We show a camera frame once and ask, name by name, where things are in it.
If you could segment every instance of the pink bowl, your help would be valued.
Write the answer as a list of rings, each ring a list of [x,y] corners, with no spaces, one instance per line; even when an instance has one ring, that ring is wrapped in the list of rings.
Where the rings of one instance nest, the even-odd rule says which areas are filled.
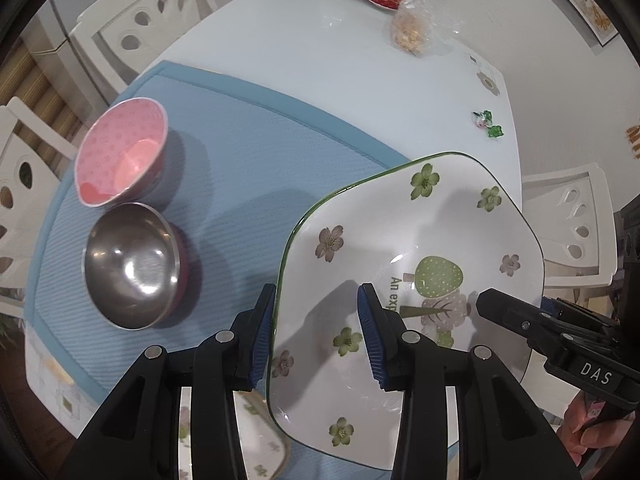
[[[168,121],[155,99],[135,97],[109,108],[80,145],[74,176],[89,207],[139,198],[158,180]]]

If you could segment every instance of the placemat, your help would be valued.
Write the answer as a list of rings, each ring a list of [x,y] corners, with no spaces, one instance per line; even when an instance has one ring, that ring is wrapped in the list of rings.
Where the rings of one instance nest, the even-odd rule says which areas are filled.
[[[190,276],[182,304],[139,332],[101,317],[81,257],[104,210],[78,202],[71,168],[45,218],[26,293],[26,319],[97,402],[147,346],[196,346],[252,308],[264,283],[276,282],[287,238],[317,200],[407,161],[318,108],[217,73],[162,62],[119,100],[134,96],[160,101],[169,117],[161,181],[143,201],[184,235]]]

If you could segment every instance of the chair backrest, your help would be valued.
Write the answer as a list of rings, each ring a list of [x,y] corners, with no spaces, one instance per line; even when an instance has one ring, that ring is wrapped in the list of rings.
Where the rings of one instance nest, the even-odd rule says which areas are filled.
[[[18,120],[67,158],[77,150],[17,97],[0,106],[0,286],[23,288],[44,215],[59,181],[13,133]]]
[[[522,179],[522,211],[545,260],[588,275],[546,278],[545,286],[605,286],[617,269],[607,179],[597,164]]]
[[[214,0],[97,0],[80,14],[71,38],[120,93],[127,84],[106,55],[141,73],[216,8]]]

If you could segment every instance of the metal screw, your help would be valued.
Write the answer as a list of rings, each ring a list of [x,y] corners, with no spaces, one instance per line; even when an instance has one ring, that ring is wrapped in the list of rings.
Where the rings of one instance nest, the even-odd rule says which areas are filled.
[[[476,354],[476,357],[479,357],[481,359],[488,359],[489,357],[491,357],[492,352],[490,348],[487,348],[486,346],[476,346],[474,348],[474,354]]]
[[[402,333],[402,341],[405,343],[417,343],[420,341],[420,334],[414,332],[413,330],[407,330]]]
[[[147,359],[155,359],[156,357],[160,357],[162,355],[162,347],[158,345],[149,346],[145,350],[145,357]]]
[[[231,330],[221,330],[216,334],[216,341],[219,343],[228,343],[236,335]]]

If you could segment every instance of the picture frame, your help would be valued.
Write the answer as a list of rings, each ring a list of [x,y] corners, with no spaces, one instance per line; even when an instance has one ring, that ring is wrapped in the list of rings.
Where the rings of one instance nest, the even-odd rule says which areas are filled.
[[[568,0],[586,22],[601,46],[605,46],[619,32],[594,0]]]

